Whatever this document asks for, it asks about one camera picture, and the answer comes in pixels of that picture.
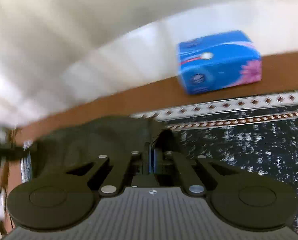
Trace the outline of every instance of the pink flower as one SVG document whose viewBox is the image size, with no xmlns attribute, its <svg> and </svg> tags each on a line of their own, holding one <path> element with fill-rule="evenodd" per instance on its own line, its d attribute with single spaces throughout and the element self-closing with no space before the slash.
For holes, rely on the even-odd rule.
<svg viewBox="0 0 298 240">
<path fill-rule="evenodd" d="M 230 87 L 260 81 L 262 75 L 261 60 L 248 61 L 247 65 L 242 66 L 240 74 L 241 77 L 229 85 Z"/>
</svg>

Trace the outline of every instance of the blue box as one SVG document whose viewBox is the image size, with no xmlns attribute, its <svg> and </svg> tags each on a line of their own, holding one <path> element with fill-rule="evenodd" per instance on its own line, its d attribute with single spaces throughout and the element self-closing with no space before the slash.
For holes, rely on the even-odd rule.
<svg viewBox="0 0 298 240">
<path fill-rule="evenodd" d="M 261 80 L 261 56 L 242 31 L 179 44 L 179 80 L 197 94 Z"/>
</svg>

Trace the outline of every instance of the wooden table surface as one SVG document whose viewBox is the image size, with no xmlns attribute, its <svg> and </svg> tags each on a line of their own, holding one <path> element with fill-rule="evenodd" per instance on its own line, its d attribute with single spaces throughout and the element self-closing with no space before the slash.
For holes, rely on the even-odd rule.
<svg viewBox="0 0 298 240">
<path fill-rule="evenodd" d="M 187 95 L 177 78 L 172 77 L 99 98 L 21 127 L 16 135 L 16 141 L 21 145 L 26 140 L 37 139 L 58 128 L 82 124 L 106 115 L 130 115 L 171 106 L 298 90 L 298 52 L 263 57 L 262 69 L 261 82 L 200 95 Z M 10 168 L 9 191 L 19 183 L 21 183 L 20 165 L 15 163 Z M 9 231 L 10 222 L 7 221 L 6 225 Z"/>
</svg>

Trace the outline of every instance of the white wall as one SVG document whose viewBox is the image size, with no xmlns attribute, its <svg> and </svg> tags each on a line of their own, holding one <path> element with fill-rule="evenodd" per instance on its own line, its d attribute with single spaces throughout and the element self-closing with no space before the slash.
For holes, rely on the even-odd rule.
<svg viewBox="0 0 298 240">
<path fill-rule="evenodd" d="M 298 0 L 0 0 L 0 122 L 174 76 L 179 41 L 232 29 L 298 50 Z"/>
</svg>

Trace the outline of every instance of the round black disc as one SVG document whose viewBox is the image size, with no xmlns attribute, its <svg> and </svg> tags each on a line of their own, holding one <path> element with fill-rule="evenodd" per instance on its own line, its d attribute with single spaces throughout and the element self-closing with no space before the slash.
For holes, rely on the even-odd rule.
<svg viewBox="0 0 298 240">
<path fill-rule="evenodd" d="M 7 206 L 16 224 L 38 230 L 65 228 L 82 220 L 94 197 L 81 177 L 45 176 L 16 187 Z"/>
<path fill-rule="evenodd" d="M 224 176 L 211 202 L 223 218 L 248 229 L 288 225 L 298 208 L 298 197 L 287 184 L 245 173 Z"/>
</svg>

